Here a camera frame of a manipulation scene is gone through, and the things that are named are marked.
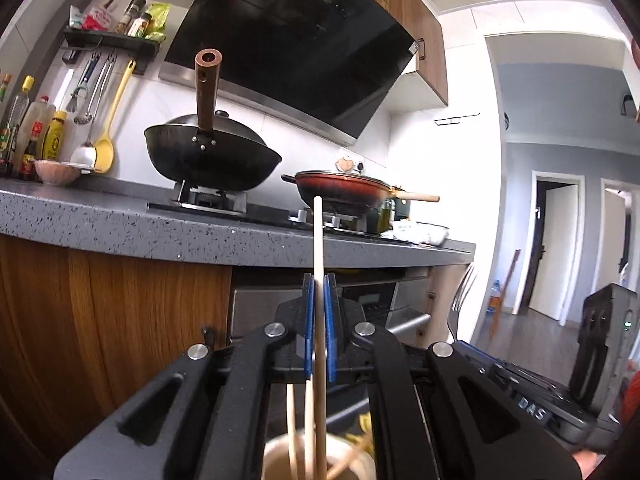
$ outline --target pink bowl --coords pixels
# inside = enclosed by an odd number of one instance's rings
[[[45,184],[66,186],[80,176],[80,169],[55,160],[36,160],[36,173]]]

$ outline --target doorway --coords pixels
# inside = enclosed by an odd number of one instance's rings
[[[548,180],[538,180],[536,183],[536,215],[534,218],[535,226],[533,229],[533,245],[531,248],[529,269],[527,269],[527,277],[524,284],[524,293],[522,294],[522,301],[520,302],[520,314],[523,314],[524,311],[529,308],[533,288],[538,276],[538,269],[546,254],[545,244],[543,243],[546,214],[546,193],[547,191],[566,186],[572,186],[572,184],[568,184],[566,182],[552,182]]]
[[[584,237],[584,177],[532,172],[529,230],[513,313],[561,326],[574,298]]]
[[[640,186],[601,180],[601,217],[598,256],[591,291],[605,280],[640,292]],[[640,364],[640,333],[630,359]]]

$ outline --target range hood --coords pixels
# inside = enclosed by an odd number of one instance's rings
[[[195,0],[160,77],[194,86],[203,48],[222,53],[222,97],[349,145],[416,45],[374,0]]]

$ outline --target orange shirt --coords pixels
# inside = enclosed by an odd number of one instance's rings
[[[625,392],[625,398],[622,402],[621,416],[622,425],[624,427],[626,427],[626,425],[631,421],[638,405],[640,405],[640,372],[637,372],[631,379],[629,387]]]

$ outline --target wooden stick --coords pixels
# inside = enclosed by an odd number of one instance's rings
[[[305,480],[316,476],[316,436],[314,434],[314,382],[305,387]]]
[[[500,314],[502,313],[502,302],[504,301],[504,295],[507,293],[507,287],[509,286],[511,276],[513,275],[513,269],[515,269],[519,257],[520,249],[516,249],[516,251],[513,253],[513,260],[511,260],[511,267],[509,267],[509,272],[507,272],[507,279],[504,281],[504,287],[500,292],[498,305],[495,307],[494,318],[492,319],[491,329],[489,330],[489,341],[494,338],[494,335],[498,330],[498,323],[500,322]]]
[[[314,198],[314,279],[316,324],[314,330],[314,418],[316,422],[316,478],[326,480],[326,339],[324,326],[324,244],[322,197]]]
[[[287,436],[289,441],[289,467],[291,480],[298,480],[298,452],[296,443],[296,399],[293,384],[287,384]]]
[[[347,469],[351,465],[351,462],[356,460],[360,453],[364,452],[364,449],[369,445],[371,439],[373,439],[373,433],[367,431],[367,433],[362,437],[362,440],[359,441],[358,445],[353,446],[347,455],[340,460],[340,462],[329,469],[329,472],[326,474],[326,480],[334,480],[336,477],[340,476],[340,473]]]

